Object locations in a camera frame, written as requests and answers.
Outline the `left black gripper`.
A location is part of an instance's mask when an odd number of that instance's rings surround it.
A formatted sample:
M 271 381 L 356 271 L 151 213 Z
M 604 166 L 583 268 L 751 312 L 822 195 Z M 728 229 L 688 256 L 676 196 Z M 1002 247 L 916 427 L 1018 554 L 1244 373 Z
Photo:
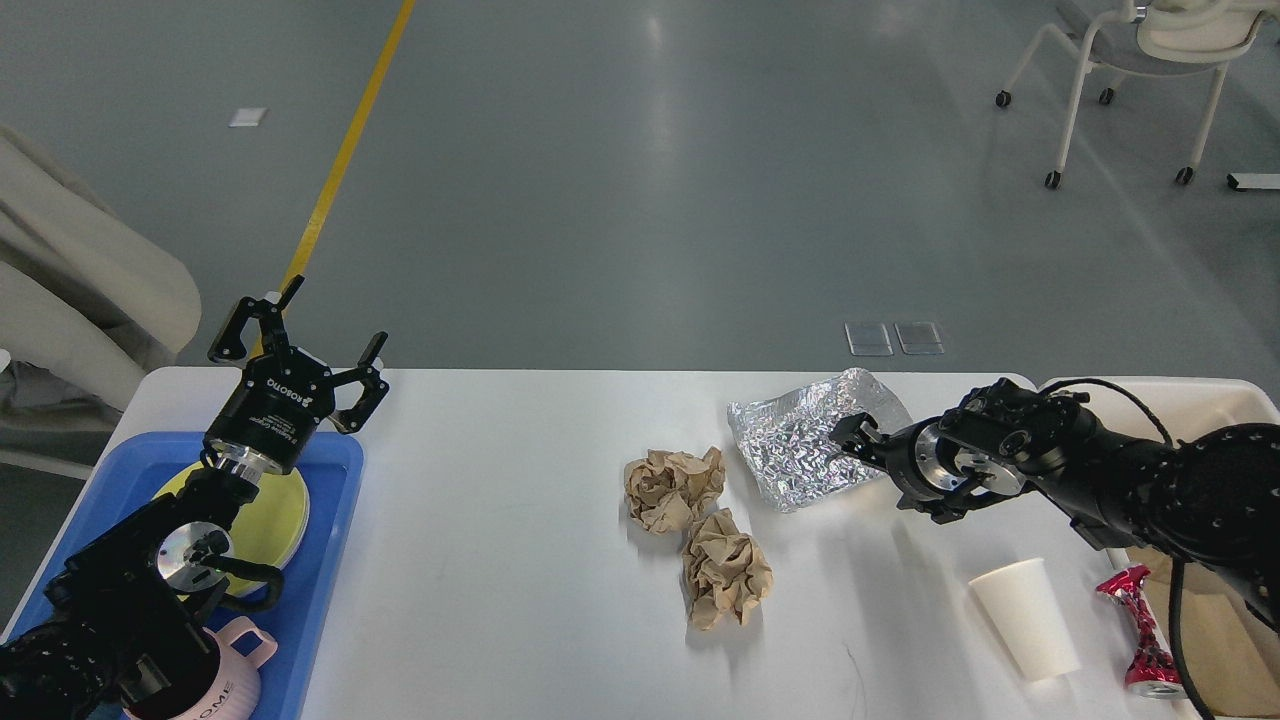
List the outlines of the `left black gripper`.
M 305 277 L 298 274 L 285 283 L 278 299 L 271 293 L 261 299 L 242 297 L 207 350 L 210 363 L 244 360 L 244 366 L 234 392 L 206 430 L 205 443 L 221 455 L 248 450 L 265 459 L 264 470 L 269 474 L 292 471 L 328 415 L 342 434 L 365 428 L 390 389 L 378 366 L 389 337 L 384 331 L 371 337 L 355 366 L 337 373 L 289 342 L 284 315 L 302 283 Z M 251 320 L 257 322 L 262 342 L 261 352 L 253 357 L 243 341 Z M 361 388 L 355 404 L 335 409 L 333 389 L 352 384 Z

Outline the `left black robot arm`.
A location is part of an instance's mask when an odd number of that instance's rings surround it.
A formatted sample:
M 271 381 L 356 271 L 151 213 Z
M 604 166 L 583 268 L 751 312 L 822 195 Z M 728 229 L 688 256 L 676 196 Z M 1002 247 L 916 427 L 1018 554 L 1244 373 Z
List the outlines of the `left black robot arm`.
M 303 281 L 243 297 L 212 342 L 212 363 L 243 370 L 180 489 L 73 553 L 45 587 L 49 619 L 4 644 L 5 719 L 86 719 L 106 701 L 137 719 L 253 708 L 253 683 L 230 675 L 230 634 L 207 621 L 228 609 L 234 628 L 250 628 L 250 614 L 278 603 L 285 577 L 239 555 L 234 520 L 264 477 L 294 469 L 324 420 L 352 434 L 389 391 L 378 369 L 384 332 L 343 372 L 291 342 L 284 315 Z

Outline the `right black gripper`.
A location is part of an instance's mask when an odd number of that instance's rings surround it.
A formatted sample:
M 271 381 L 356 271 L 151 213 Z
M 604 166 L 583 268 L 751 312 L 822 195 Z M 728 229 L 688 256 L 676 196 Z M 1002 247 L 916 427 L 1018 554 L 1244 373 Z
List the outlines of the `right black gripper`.
M 940 456 L 941 434 L 936 423 L 920 421 L 892 434 L 893 430 L 884 432 L 870 413 L 854 413 L 836 421 L 829 441 L 863 466 L 886 471 L 906 498 L 941 500 L 946 493 L 946 468 Z

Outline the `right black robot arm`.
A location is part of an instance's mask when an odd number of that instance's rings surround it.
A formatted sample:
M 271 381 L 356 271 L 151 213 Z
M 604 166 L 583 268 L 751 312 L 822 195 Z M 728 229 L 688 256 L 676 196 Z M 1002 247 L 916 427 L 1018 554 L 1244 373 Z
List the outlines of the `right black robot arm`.
M 1277 629 L 1279 429 L 1224 427 L 1176 441 L 1110 430 L 1088 409 L 1088 379 L 1027 389 L 1001 378 L 956 407 L 891 436 L 869 413 L 840 419 L 829 439 L 886 473 L 901 509 L 938 524 L 1037 492 L 1094 550 L 1151 546 L 1172 560 L 1172 665 L 1202 717 L 1181 642 L 1187 564 L 1216 573 L 1268 629 Z

